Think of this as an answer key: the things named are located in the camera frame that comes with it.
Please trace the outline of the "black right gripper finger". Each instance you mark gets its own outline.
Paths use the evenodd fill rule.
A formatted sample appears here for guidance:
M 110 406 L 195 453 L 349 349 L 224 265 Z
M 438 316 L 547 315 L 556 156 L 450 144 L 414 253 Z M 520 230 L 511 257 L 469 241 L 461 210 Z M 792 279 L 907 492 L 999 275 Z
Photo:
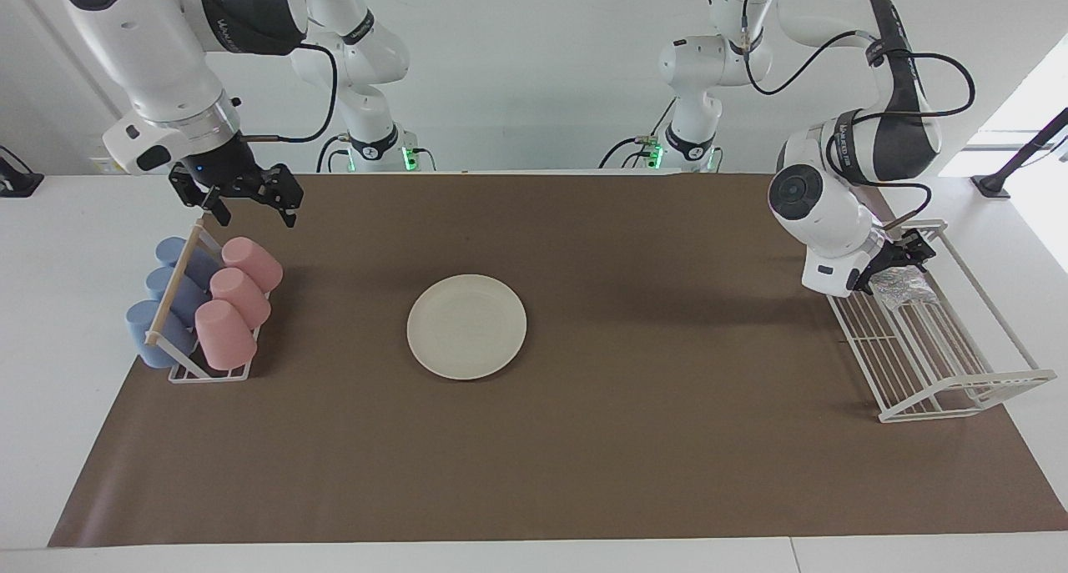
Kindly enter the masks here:
M 297 213 L 304 200 L 304 189 L 285 163 L 262 169 L 251 196 L 257 204 L 274 209 L 287 228 L 297 223 Z
M 186 207 L 195 207 L 209 213 L 222 227 L 227 227 L 232 214 L 216 188 L 205 190 L 197 184 L 187 168 L 172 168 L 170 184 Z

